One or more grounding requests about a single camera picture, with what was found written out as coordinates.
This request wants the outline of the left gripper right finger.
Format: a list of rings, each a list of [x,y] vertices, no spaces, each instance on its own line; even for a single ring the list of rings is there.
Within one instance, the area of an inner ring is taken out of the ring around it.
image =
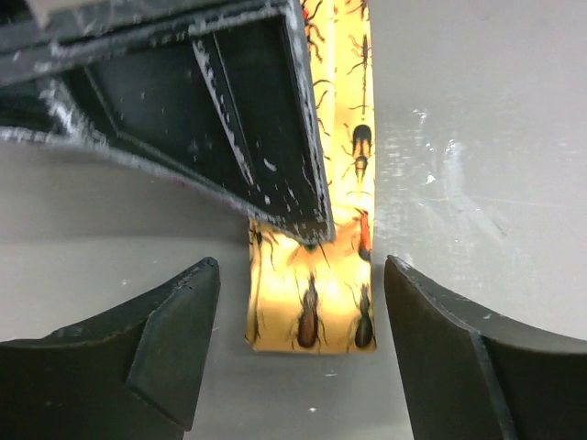
[[[488,309],[395,256],[384,293],[414,438],[585,438],[585,341]]]

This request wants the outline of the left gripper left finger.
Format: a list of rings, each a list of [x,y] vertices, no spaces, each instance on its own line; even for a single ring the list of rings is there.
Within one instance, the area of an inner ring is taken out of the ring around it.
[[[214,258],[38,339],[1,345],[4,439],[181,439],[220,291]]]

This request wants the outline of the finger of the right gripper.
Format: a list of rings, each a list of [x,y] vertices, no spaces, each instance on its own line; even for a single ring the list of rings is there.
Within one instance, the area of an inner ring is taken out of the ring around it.
[[[88,151],[303,244],[335,236],[297,1],[1,4],[1,137]]]

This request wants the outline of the yellow insect print tie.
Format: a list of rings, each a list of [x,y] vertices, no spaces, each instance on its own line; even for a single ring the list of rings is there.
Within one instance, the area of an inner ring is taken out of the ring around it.
[[[245,337],[258,351],[372,352],[376,142],[370,7],[365,1],[305,1],[302,8],[336,238],[307,247],[250,223]]]

